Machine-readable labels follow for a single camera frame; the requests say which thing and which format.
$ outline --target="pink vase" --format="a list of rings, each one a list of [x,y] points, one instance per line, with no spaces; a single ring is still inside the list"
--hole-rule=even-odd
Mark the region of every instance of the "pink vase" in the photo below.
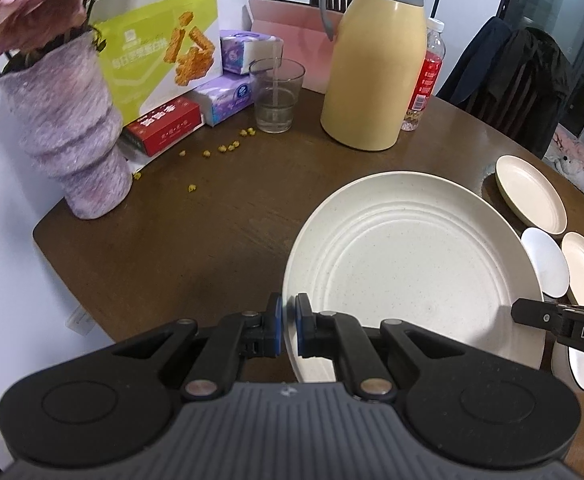
[[[91,32],[31,68],[1,76],[0,87],[23,123],[22,149],[60,183],[78,218],[98,218],[123,202],[132,186],[116,146],[123,118],[112,106]]]

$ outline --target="purple tissue package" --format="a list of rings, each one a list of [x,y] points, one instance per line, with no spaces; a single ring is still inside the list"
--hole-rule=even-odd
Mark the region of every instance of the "purple tissue package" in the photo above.
[[[221,57],[225,71],[246,74],[253,61],[283,57],[283,40],[247,30],[222,30]]]
[[[198,103],[205,124],[216,126],[221,121],[252,104],[249,75],[224,73],[186,94]]]

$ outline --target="plastic bottle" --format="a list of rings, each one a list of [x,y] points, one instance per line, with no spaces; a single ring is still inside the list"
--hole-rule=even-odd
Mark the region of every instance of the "plastic bottle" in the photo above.
[[[418,83],[409,101],[408,111],[403,120],[402,130],[411,132],[419,126],[419,120],[429,97],[434,90],[438,73],[441,71],[443,58],[446,55],[446,44],[441,40],[444,23],[434,18],[427,19],[427,53],[419,75]]]

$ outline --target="water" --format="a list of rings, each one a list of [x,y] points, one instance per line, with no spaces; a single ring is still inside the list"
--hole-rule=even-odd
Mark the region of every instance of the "water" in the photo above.
[[[255,102],[256,124],[259,130],[269,134],[281,134],[292,127],[294,119],[294,92],[283,88],[265,87],[259,92]]]

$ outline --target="power outlet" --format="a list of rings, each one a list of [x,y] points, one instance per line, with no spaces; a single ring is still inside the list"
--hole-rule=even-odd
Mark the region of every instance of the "power outlet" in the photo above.
[[[91,317],[83,307],[80,305],[72,312],[72,315],[67,318],[65,326],[80,335],[88,335],[89,331],[94,328],[96,321]]]

